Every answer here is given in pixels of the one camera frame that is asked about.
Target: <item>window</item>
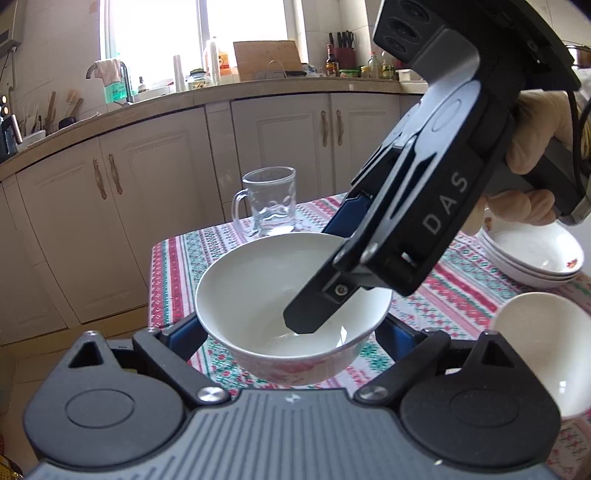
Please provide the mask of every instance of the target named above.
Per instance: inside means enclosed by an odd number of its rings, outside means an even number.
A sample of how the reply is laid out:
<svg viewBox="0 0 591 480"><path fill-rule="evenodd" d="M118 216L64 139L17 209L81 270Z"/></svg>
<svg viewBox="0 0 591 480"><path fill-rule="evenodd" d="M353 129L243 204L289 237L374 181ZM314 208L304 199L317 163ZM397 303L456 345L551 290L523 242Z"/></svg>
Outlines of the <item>window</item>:
<svg viewBox="0 0 591 480"><path fill-rule="evenodd" d="M101 7L102 56L121 58L133 86L140 76L148 86L165 85L174 78L174 55L185 74L201 67L210 37L231 66L235 41L295 37L291 0L102 0Z"/></svg>

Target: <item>patterned tablecloth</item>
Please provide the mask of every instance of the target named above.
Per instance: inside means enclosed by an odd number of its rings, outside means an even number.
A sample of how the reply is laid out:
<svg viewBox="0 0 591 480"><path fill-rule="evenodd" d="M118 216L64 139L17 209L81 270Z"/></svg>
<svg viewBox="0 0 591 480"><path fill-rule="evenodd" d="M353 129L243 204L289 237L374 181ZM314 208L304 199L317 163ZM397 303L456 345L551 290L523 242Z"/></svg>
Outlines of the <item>patterned tablecloth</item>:
<svg viewBox="0 0 591 480"><path fill-rule="evenodd" d="M337 210L341 198L329 197L298 205L297 229L320 231ZM249 219L242 222L246 229L250 227ZM152 250L150 325L167 326L191 313L197 282L207 267L246 241L227 223L156 245ZM391 313L417 330L434 326L452 338L474 339L488 327L502 303L531 290L501 274L485 257L478 240L460 233L413 295L395 296ZM591 278L586 275L580 274L573 282L553 291L591 313ZM211 337L189 361L232 395L241 387L285 388L244 371ZM352 393L391 364L392 360L372 336L361 355L344 371L321 384L301 388L345 387ZM560 477L579 480L587 478L590 459L591 411L563 425L548 464Z"/></svg>

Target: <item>mug handle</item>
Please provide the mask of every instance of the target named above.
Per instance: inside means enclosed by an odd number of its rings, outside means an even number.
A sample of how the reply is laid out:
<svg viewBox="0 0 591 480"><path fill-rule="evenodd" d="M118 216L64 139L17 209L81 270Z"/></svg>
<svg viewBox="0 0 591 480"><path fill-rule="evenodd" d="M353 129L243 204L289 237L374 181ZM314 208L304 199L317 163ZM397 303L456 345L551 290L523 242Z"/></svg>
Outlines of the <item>mug handle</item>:
<svg viewBox="0 0 591 480"><path fill-rule="evenodd" d="M252 235L256 235L256 232L255 231L247 232L244 230L244 228L242 227L242 224L240 223L240 214L238 212L238 207L240 206L240 201L246 197L248 197L247 190L240 190L236 195L234 195L234 198L232 200L232 223L234 225L234 228L238 232L240 232L242 235L252 236Z"/></svg>

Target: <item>glove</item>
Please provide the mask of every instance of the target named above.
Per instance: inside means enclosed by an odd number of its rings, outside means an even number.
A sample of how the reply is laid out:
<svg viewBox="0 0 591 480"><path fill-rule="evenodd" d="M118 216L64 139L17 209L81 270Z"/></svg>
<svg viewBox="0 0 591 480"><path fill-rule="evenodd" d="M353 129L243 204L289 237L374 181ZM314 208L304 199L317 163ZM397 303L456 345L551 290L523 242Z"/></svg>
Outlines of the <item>glove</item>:
<svg viewBox="0 0 591 480"><path fill-rule="evenodd" d="M522 92L518 99L515 132L507 150L506 162L513 173L525 175L539 162L548 142L556 137L569 150L573 149L573 125L568 97L564 92ZM589 154L591 126L585 125L581 139L583 158ZM556 220L554 195L549 190L523 193L509 190L498 195L482 196L466 219L462 231L474 235L490 208L495 216L508 222L548 225Z"/></svg>

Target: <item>knife block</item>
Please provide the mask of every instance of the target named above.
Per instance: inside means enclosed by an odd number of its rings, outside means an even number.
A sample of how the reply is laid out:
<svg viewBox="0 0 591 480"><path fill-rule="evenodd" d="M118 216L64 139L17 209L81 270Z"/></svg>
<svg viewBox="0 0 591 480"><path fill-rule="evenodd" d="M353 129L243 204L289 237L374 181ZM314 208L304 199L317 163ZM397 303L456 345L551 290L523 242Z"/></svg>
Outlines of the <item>knife block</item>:
<svg viewBox="0 0 591 480"><path fill-rule="evenodd" d="M335 47L335 57L339 62L340 70L357 69L357 60L355 59L354 48Z"/></svg>

